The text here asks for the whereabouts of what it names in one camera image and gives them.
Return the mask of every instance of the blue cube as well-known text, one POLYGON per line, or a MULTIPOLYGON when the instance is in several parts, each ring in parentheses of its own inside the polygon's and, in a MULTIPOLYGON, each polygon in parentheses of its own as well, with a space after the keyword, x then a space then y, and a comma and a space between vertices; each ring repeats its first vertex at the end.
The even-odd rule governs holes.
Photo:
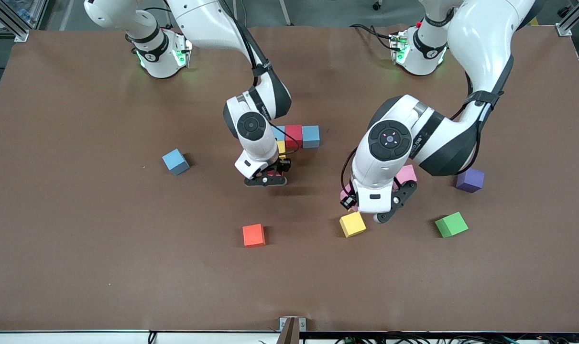
POLYGON ((272 133, 274 133, 274 139, 276 141, 285 141, 285 133, 283 131, 285 131, 285 126, 277 126, 277 128, 272 127, 272 133))
POLYGON ((475 168, 468 168, 466 172, 457 176, 455 187, 466 192, 474 193, 482 189, 484 185, 484 172, 475 168))
POLYGON ((175 176, 180 175, 181 173, 187 171, 189 168, 189 164, 187 163, 181 152, 179 152, 178 150, 173 150, 167 155, 164 155, 162 159, 164 159, 166 167, 175 176))
POLYGON ((319 146, 319 126, 302 126, 302 148, 319 146))

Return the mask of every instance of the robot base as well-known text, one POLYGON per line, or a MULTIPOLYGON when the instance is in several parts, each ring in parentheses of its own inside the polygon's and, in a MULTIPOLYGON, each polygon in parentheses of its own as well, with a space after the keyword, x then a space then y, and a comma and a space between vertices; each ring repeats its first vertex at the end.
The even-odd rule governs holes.
POLYGON ((423 53, 415 47, 413 36, 416 26, 412 26, 406 31, 399 32, 397 36, 390 39, 390 44, 400 49, 400 52, 392 50, 392 61, 396 65, 401 65, 407 72, 414 75, 427 75, 433 72, 447 52, 444 48, 442 52, 433 59, 426 59, 423 53))
POLYGON ((141 61, 141 67, 145 68, 149 75, 158 79, 165 79, 174 76, 181 68, 189 66, 191 57, 191 42, 185 39, 184 35, 175 33, 168 29, 161 29, 168 39, 168 46, 164 52, 154 61, 155 56, 145 53, 141 56, 136 52, 136 56, 141 61))

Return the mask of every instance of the foam block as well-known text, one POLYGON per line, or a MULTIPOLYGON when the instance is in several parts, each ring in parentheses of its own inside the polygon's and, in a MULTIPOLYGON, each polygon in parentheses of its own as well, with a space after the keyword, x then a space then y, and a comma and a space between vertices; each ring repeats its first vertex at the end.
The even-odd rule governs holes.
POLYGON ((302 148, 318 148, 319 126, 302 127, 302 148))
MULTIPOLYGON (((277 126, 282 131, 285 131, 285 126, 277 126)), ((274 139, 276 141, 285 141, 285 133, 279 131, 279 129, 272 127, 272 133, 274 133, 274 139)))
POLYGON ((287 152, 285 150, 285 141, 277 141, 276 146, 279 148, 279 159, 285 159, 287 155, 283 155, 283 153, 287 152))
POLYGON ((268 175, 268 177, 272 177, 272 176, 277 176, 277 177, 283 177, 283 172, 274 172, 274 171, 268 171, 266 172, 266 174, 268 175))
POLYGON ((295 150, 298 147, 302 148, 302 126, 300 124, 285 126, 285 133, 287 133, 287 135, 285 135, 285 148, 287 150, 295 150), (298 141, 298 145, 296 146, 296 142, 289 137, 298 141))
MULTIPOLYGON (((346 185, 344 189, 349 190, 349 192, 352 191, 351 184, 349 183, 348 185, 346 185)), ((342 190, 340 192, 340 200, 342 201, 342 199, 345 198, 346 196, 348 196, 348 194, 344 192, 344 190, 342 190)), ((357 211, 357 205, 353 205, 353 207, 351 207, 351 210, 357 211)))
POLYGON ((189 164, 178 150, 173 150, 167 155, 164 155, 162 159, 164 160, 166 167, 175 176, 178 176, 189 169, 189 164))
POLYGON ((345 237, 352 237, 366 230, 366 224, 360 213, 351 213, 340 218, 340 225, 345 237))
POLYGON ((261 224, 244 226, 243 239, 246 247, 265 246, 266 240, 263 237, 263 226, 261 224))
MULTIPOLYGON (((400 182, 400 184, 403 184, 407 181, 415 181, 416 182, 416 174, 415 174, 415 169, 412 165, 405 165, 400 169, 400 172, 398 172, 398 174, 396 174, 396 178, 398 178, 398 181, 400 182)), ((393 183, 393 189, 394 190, 398 190, 398 185, 394 182, 393 183)))
POLYGON ((468 229, 466 221, 459 212, 436 221, 436 227, 438 227, 442 237, 452 237, 468 229))
POLYGON ((476 192, 482 189, 484 184, 484 172, 475 168, 468 168, 466 172, 457 176, 455 187, 466 192, 476 192))

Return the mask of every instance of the black strap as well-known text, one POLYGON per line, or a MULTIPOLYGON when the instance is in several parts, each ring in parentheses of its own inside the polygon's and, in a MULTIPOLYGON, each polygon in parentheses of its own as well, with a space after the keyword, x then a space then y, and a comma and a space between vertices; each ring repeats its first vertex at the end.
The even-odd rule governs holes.
POLYGON ((272 118, 270 117, 270 113, 266 108, 266 105, 263 104, 262 98, 261 96, 259 96, 259 92, 257 92, 257 89, 255 89, 255 87, 251 87, 249 89, 249 95, 253 99, 253 102, 255 103, 255 106, 257 107, 259 113, 261 113, 267 120, 272 120, 272 118))
POLYGON ((434 113, 429 116, 423 128, 419 130, 418 134, 412 140, 412 149, 410 150, 409 155, 410 159, 414 159, 416 155, 419 154, 421 148, 425 146, 425 143, 427 143, 427 140, 429 140, 434 131, 436 131, 438 126, 440 126, 443 119, 444 116, 438 111, 434 111, 434 113))
POLYGON ((438 54, 440 54, 444 50, 446 44, 443 46, 439 46, 438 48, 434 48, 433 46, 429 46, 423 43, 419 38, 418 33, 419 29, 417 29, 415 31, 415 34, 412 36, 412 41, 415 42, 415 48, 423 54, 423 57, 425 59, 431 60, 438 57, 438 54))
POLYGON ((270 63, 270 60, 266 60, 265 63, 259 64, 259 65, 257 65, 257 67, 252 69, 253 77, 259 78, 260 76, 262 76, 263 74, 266 74, 271 69, 272 69, 272 63, 270 63))
POLYGON ((168 44, 169 44, 168 36, 164 34, 164 41, 162 41, 162 44, 160 44, 160 46, 158 46, 157 48, 155 48, 153 50, 149 50, 149 51, 140 50, 140 49, 137 49, 136 51, 145 60, 147 60, 149 62, 158 62, 160 60, 160 56, 162 56, 162 54, 168 48, 168 44))
POLYGON ((453 19, 453 15, 455 15, 455 11, 453 9, 449 9, 449 11, 447 12, 447 17, 444 18, 443 21, 432 20, 429 19, 427 16, 425 16, 425 21, 427 22, 427 24, 430 24, 431 26, 436 26, 436 28, 442 28, 442 26, 445 26, 448 22, 451 21, 451 19, 453 19))
POLYGON ((493 109, 495 107, 495 104, 497 104, 497 101, 500 99, 500 96, 502 94, 504 94, 504 91, 500 91, 497 94, 487 92, 487 91, 476 91, 476 92, 471 93, 470 96, 468 96, 468 98, 466 98, 464 105, 466 105, 470 102, 476 102, 476 105, 479 107, 484 103, 489 103, 489 104, 491 104, 491 108, 493 109))
POLYGON ((130 37, 126 33, 126 41, 128 41, 130 43, 140 43, 140 44, 149 43, 149 42, 153 41, 153 39, 158 35, 158 32, 160 32, 160 27, 158 26, 158 22, 156 21, 155 22, 155 30, 150 35, 148 35, 145 38, 136 39, 136 38, 130 37))

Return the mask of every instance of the yellow cube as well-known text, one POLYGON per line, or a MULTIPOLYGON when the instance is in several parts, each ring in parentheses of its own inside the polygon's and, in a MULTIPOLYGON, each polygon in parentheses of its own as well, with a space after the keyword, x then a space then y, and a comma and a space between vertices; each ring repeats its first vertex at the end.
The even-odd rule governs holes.
POLYGON ((279 146, 279 159, 285 159, 286 155, 281 155, 286 152, 285 141, 277 141, 276 145, 279 146))
POLYGON ((360 213, 351 213, 340 218, 340 225, 345 237, 352 237, 366 230, 366 224, 360 213))

